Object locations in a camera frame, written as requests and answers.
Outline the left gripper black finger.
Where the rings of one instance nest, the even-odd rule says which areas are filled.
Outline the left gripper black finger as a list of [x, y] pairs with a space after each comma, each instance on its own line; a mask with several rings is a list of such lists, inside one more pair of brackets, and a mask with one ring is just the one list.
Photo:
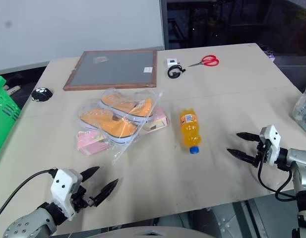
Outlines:
[[99, 166], [94, 166], [86, 169], [85, 171], [81, 172], [82, 180], [81, 182], [87, 181], [89, 178], [91, 178], [98, 170]]
[[109, 184], [107, 184], [106, 186], [104, 186], [100, 193], [98, 195], [96, 195], [95, 197], [90, 197], [90, 199], [93, 201], [93, 206], [97, 207], [98, 205], [100, 205], [106, 198], [109, 197], [109, 195], [112, 193], [112, 191], [114, 190], [114, 188], [116, 187], [117, 183], [118, 183], [119, 179], [116, 179], [112, 182], [110, 182]]

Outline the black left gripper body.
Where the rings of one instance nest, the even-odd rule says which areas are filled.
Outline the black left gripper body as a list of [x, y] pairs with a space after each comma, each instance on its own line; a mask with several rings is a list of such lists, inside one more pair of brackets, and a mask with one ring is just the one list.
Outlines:
[[92, 200], [86, 196], [86, 189], [83, 186], [79, 186], [78, 191], [71, 195], [70, 201], [76, 213], [79, 213], [82, 209], [92, 206]]

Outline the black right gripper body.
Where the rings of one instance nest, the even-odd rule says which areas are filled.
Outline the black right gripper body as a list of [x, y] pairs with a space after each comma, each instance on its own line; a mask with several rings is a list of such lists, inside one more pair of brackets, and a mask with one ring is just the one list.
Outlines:
[[269, 139], [266, 139], [264, 142], [260, 141], [257, 145], [257, 154], [254, 158], [253, 165], [257, 168], [260, 162], [264, 162], [266, 153], [271, 147], [271, 142]]

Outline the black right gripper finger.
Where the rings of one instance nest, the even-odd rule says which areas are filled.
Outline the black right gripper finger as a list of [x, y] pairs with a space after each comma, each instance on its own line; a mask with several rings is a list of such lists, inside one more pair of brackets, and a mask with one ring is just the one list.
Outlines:
[[255, 141], [255, 142], [259, 142], [260, 141], [260, 137], [259, 135], [256, 134], [252, 134], [249, 132], [238, 132], [236, 133], [236, 135], [246, 141]]
[[247, 162], [251, 165], [255, 165], [255, 157], [247, 155], [245, 152], [236, 149], [227, 148], [227, 151], [235, 158]]

